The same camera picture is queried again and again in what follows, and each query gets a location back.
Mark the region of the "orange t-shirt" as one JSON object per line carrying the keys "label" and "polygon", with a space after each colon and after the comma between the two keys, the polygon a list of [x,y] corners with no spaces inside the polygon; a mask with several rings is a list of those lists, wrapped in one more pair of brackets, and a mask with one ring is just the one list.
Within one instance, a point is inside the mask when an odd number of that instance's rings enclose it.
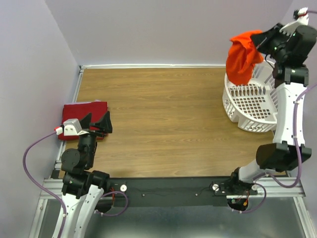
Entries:
{"label": "orange t-shirt", "polygon": [[252,35],[261,33],[261,30],[248,31],[230,39],[232,46],[226,60],[226,74],[234,85],[248,84],[256,64],[264,61],[251,40]]}

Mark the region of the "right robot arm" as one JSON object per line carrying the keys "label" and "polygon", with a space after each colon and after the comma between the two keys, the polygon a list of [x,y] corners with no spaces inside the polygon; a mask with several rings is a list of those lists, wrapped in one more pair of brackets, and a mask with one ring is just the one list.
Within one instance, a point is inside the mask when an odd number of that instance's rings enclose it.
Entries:
{"label": "right robot arm", "polygon": [[275,60],[272,76],[278,99],[277,126],[273,142],[261,145],[251,163],[231,174],[227,186],[231,193],[239,194],[251,188],[256,180],[270,176],[281,187],[293,188],[300,181],[302,163],[312,155],[302,133],[303,102],[311,89],[304,61],[317,41],[317,31],[309,25],[293,22],[243,36],[249,41],[248,52],[234,50],[249,69],[261,58],[248,60],[247,56],[264,54]]}

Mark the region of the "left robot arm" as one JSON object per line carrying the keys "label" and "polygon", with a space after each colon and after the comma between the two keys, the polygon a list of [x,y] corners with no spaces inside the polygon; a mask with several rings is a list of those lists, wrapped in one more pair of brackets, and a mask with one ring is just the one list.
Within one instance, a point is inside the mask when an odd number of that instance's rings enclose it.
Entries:
{"label": "left robot arm", "polygon": [[97,138],[112,133],[110,112],[98,122],[89,113],[81,120],[68,119],[58,130],[64,136],[78,136],[76,149],[65,150],[61,156],[61,170],[65,172],[61,189],[63,201],[53,233],[55,238],[82,238],[98,199],[110,189],[110,176],[91,171],[97,148]]}

